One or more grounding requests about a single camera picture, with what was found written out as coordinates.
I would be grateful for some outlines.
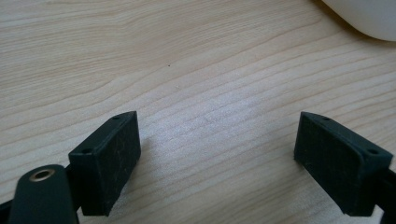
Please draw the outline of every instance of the wooden surface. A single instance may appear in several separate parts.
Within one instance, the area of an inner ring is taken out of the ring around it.
[[[0,202],[136,110],[142,158],[82,223],[378,223],[292,158],[301,111],[396,153],[396,44],[322,2],[3,0],[0,19]]]

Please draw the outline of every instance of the screw hole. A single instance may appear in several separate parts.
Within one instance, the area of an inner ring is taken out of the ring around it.
[[[378,154],[378,151],[375,149],[372,149],[372,148],[367,149],[367,151],[369,151],[371,154],[374,154],[374,155]]]
[[[55,171],[52,169],[41,170],[32,174],[29,179],[32,182],[39,182],[50,178],[53,174],[55,174]]]
[[[84,154],[90,154],[90,153],[92,153],[92,148],[84,148],[81,150],[81,152]]]

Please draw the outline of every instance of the wood grain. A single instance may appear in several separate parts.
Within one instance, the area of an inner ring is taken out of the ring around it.
[[[0,52],[0,202],[136,110],[142,158],[110,217],[82,223],[381,217],[344,216],[292,159],[301,111],[396,153],[396,45],[320,1],[3,0]]]

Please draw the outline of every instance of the black mechanical part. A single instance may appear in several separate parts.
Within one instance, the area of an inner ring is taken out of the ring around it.
[[[48,165],[25,174],[15,198],[0,204],[0,223],[78,223],[108,216],[140,158],[136,112],[109,119],[69,153],[70,165]]]
[[[332,119],[302,112],[294,159],[345,214],[369,217],[378,204],[386,214],[383,222],[396,220],[396,175],[385,149]]]

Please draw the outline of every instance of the white object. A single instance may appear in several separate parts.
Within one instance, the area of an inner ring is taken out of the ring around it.
[[[396,41],[396,0],[323,0],[344,20],[372,37]]]

